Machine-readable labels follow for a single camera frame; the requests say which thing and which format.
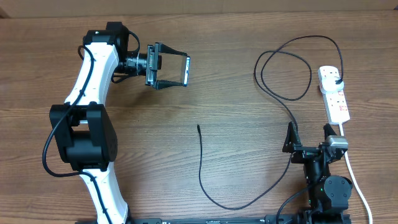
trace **white cable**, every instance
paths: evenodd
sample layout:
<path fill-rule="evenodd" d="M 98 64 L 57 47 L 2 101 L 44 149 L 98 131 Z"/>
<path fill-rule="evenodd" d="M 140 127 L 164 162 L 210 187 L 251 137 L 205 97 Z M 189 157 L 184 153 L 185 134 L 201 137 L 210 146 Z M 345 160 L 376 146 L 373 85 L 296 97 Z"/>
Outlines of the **white cable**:
<path fill-rule="evenodd" d="M 344 136 L 343 125 L 341 123 L 339 123 L 338 127 L 340 129 L 340 135 Z M 362 194 L 361 189 L 359 189 L 358 183 L 356 182 L 356 179 L 355 179 L 355 176 L 354 176 L 354 172 L 353 172 L 353 170 L 351 168 L 351 164 L 349 163 L 348 153 L 347 152 L 344 154 L 344 158 L 346 159 L 348 172 L 349 172 L 349 174 L 351 176 L 351 179 L 353 180 L 353 183 L 354 183 L 354 186 L 356 188 L 356 191 L 358 192 L 359 196 L 361 197 L 362 202 L 363 202 L 363 204 L 366 207 L 366 211 L 368 211 L 369 224 L 373 224 L 373 217 L 372 217 L 371 208 L 369 207 L 369 205 L 368 205 L 368 203 L 367 203 L 367 201 L 365 199 L 365 196 Z"/>

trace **white power strip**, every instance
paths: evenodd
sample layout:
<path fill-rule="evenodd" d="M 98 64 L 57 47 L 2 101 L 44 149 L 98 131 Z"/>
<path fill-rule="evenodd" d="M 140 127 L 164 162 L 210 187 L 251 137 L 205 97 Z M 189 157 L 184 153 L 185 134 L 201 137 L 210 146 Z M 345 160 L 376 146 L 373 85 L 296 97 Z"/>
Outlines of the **white power strip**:
<path fill-rule="evenodd" d="M 319 87 L 323 95 L 323 101 L 325 102 L 326 114 L 330 124 L 338 124 L 340 128 L 340 134 L 344 136 L 343 123 L 349 120 L 349 111 L 347 107 L 347 101 L 344 95 L 344 82 L 336 84 L 336 80 L 340 79 L 338 69 L 332 66 L 322 66 L 318 70 Z M 344 154 L 346 159 L 347 168 L 351 179 L 353 180 L 354 186 L 361 197 L 366 210 L 368 211 L 369 223 L 373 224 L 371 209 L 359 189 L 358 183 L 356 182 L 351 164 L 349 163 L 348 153 Z"/>

